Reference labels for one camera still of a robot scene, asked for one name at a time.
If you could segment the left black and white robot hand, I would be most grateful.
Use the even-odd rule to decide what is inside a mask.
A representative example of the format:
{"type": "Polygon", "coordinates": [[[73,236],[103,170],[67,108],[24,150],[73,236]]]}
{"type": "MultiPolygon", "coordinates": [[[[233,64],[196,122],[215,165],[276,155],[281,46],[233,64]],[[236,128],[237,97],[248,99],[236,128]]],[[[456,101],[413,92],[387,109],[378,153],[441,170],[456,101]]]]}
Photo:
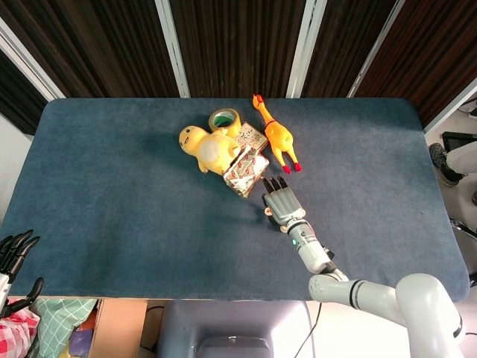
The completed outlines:
{"type": "Polygon", "coordinates": [[[29,251],[40,241],[39,236],[32,237],[33,230],[16,236],[7,236],[1,241],[1,318],[30,306],[40,295],[44,279],[38,277],[32,290],[25,298],[9,302],[8,295],[29,251]]]}

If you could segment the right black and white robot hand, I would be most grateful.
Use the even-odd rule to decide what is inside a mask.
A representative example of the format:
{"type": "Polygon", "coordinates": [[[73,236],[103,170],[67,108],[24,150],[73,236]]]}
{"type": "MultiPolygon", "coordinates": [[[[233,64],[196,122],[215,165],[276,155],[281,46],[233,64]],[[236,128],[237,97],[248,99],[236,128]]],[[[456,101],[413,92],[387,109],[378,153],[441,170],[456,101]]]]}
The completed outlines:
{"type": "Polygon", "coordinates": [[[306,211],[283,177],[262,177],[262,183],[266,191],[262,195],[264,213],[274,227],[287,233],[293,224],[305,221],[306,211]]]}

